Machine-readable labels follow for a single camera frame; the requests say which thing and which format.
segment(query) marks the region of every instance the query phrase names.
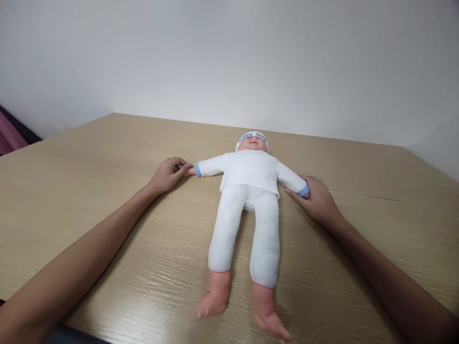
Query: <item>doll pants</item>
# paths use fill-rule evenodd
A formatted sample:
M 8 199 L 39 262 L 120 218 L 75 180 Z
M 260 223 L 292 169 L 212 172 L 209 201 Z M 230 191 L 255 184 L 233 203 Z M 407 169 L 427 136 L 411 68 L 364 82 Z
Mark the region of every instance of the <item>doll pants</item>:
M 209 269 L 213 272 L 229 271 L 243 209 L 255 212 L 250 258 L 252 280 L 274 288 L 280 254 L 278 198 L 275 193 L 253 186 L 234 184 L 224 187 L 209 248 Z

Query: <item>dark object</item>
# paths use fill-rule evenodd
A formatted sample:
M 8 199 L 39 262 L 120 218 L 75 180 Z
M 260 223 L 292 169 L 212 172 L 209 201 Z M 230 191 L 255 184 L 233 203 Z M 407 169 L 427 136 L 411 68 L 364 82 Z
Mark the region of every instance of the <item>dark object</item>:
M 19 122 L 11 113 L 9 113 L 5 108 L 0 105 L 0 111 L 5 115 L 6 119 L 16 128 L 20 135 L 26 140 L 28 144 L 36 143 L 42 139 L 36 135 L 33 131 Z

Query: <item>wooden table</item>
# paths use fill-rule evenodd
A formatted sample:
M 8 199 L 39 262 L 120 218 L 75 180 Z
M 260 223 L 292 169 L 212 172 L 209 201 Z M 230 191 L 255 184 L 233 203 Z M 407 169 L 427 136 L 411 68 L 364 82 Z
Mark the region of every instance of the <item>wooden table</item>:
M 0 158 L 0 298 L 125 202 L 170 156 L 232 151 L 246 129 L 111 114 Z M 449 309 L 459 298 L 459 184 L 404 148 L 264 132 L 271 154 L 324 180 L 344 215 Z M 113 343 L 270 343 L 251 322 L 253 214 L 244 213 L 224 315 L 206 291 L 221 176 L 188 178 L 149 209 L 66 323 Z M 280 199 L 277 309 L 297 343 L 400 336 L 335 241 Z

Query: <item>blue cuff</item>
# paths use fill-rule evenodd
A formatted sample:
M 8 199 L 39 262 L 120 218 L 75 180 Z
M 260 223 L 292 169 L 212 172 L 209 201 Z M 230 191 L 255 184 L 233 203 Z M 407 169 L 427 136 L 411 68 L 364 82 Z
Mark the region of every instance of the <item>blue cuff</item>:
M 195 165 L 195 172 L 198 177 L 202 177 L 201 170 L 199 169 L 199 162 Z
M 303 190 L 300 190 L 297 192 L 301 197 L 304 197 L 305 194 L 309 192 L 309 185 L 306 183 L 306 186 Z

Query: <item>human hand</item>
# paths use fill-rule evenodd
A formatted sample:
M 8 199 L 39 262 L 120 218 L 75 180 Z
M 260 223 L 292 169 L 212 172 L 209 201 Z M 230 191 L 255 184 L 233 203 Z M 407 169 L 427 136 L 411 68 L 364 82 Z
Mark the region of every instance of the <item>human hand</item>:
M 146 187 L 154 193 L 162 194 L 170 190 L 190 167 L 182 158 L 167 158 L 160 163 Z
M 186 171 L 188 175 L 196 175 L 196 171 L 194 167 L 191 167 L 188 171 Z
M 316 177 L 303 175 L 300 175 L 300 177 L 309 185 L 309 194 L 306 194 L 303 198 L 289 189 L 285 189 L 285 192 L 287 192 L 314 221 L 320 223 L 328 230 L 341 228 L 348 223 L 336 206 L 333 196 L 330 191 L 328 191 L 323 181 Z

